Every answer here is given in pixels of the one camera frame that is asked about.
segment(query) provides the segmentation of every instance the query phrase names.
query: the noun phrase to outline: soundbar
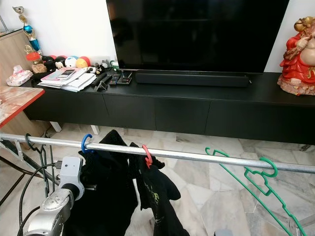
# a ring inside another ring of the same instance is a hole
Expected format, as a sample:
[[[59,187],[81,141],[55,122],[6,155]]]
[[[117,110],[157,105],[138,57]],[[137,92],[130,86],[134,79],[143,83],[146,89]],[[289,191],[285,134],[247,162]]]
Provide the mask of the soundbar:
[[[250,81],[249,77],[242,73],[158,70],[138,70],[135,79],[137,83],[143,84],[220,87],[246,87]]]

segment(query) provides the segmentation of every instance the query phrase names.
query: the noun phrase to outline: paper stack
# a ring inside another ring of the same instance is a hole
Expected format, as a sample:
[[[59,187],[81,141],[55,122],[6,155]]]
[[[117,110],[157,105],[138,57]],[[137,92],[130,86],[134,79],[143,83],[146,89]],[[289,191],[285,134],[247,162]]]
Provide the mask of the paper stack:
[[[68,69],[74,69],[76,72],[72,74],[66,80],[58,78],[62,73]],[[84,89],[86,86],[90,85],[95,79],[95,74],[86,73],[87,68],[62,68],[56,70],[50,75],[41,79],[41,82],[38,85],[52,87],[56,89],[65,89],[68,91],[78,92]]]
[[[69,84],[63,85],[61,88],[72,92],[78,92],[84,89],[86,86],[90,85],[95,79],[96,79],[95,74],[85,73],[81,75],[79,78],[70,82]]]

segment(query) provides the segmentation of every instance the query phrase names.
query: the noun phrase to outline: red robe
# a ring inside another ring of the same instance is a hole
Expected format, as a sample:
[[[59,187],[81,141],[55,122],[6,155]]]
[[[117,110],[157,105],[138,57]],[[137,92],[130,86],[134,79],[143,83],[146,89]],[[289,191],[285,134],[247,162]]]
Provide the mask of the red robe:
[[[301,39],[301,33],[298,33],[295,37],[290,38],[286,43],[286,49],[290,50],[296,47],[297,41]],[[299,53],[292,60],[284,59],[280,66],[283,67],[282,76],[285,79],[296,78],[300,79],[304,83],[315,83],[315,75],[311,71],[311,77],[307,76],[310,74],[309,65],[305,64],[301,60],[301,53]]]

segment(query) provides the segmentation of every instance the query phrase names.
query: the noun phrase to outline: black cable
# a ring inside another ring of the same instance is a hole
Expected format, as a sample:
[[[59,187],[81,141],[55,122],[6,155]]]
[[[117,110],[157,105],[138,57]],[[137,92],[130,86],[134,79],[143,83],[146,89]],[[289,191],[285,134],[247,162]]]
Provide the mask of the black cable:
[[[21,226],[20,226],[20,228],[19,228],[19,231],[18,231],[17,236],[21,236],[21,235],[22,235],[23,227],[25,226],[25,223],[27,222],[27,220],[29,219],[29,217],[30,217],[35,211],[37,211],[39,208],[40,208],[40,206],[34,208],[34,209],[31,210],[31,211],[29,212],[29,214],[25,217],[25,219],[23,220],[23,222],[22,222],[22,224],[21,224]]]
[[[47,164],[47,165],[44,165],[44,166],[41,166],[39,167],[32,175],[31,177],[29,178],[29,180],[27,181],[27,183],[25,184],[24,186],[24,189],[22,191],[22,194],[21,194],[21,197],[20,197],[20,203],[19,203],[19,222],[20,222],[20,226],[22,225],[23,223],[23,220],[22,220],[22,204],[23,204],[23,198],[24,198],[24,195],[25,195],[25,192],[26,192],[26,189],[27,187],[29,186],[32,178],[36,175],[37,172],[39,172],[41,169],[47,167],[47,166],[53,166],[54,164]]]

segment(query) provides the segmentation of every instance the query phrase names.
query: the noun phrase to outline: metal bracket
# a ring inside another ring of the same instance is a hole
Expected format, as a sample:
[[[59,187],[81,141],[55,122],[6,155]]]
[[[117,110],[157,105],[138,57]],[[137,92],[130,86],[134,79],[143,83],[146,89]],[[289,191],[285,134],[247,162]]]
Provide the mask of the metal bracket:
[[[15,143],[16,149],[18,150],[18,154],[19,154],[20,160],[21,160],[21,161],[24,161],[24,159],[23,159],[23,151],[22,151],[20,142],[17,141],[17,140],[14,140],[14,143]]]
[[[79,200],[84,194],[84,186],[80,181],[81,167],[82,159],[80,157],[65,156],[63,158],[59,188],[62,188],[66,183],[72,183],[77,186],[80,192],[75,200]]]

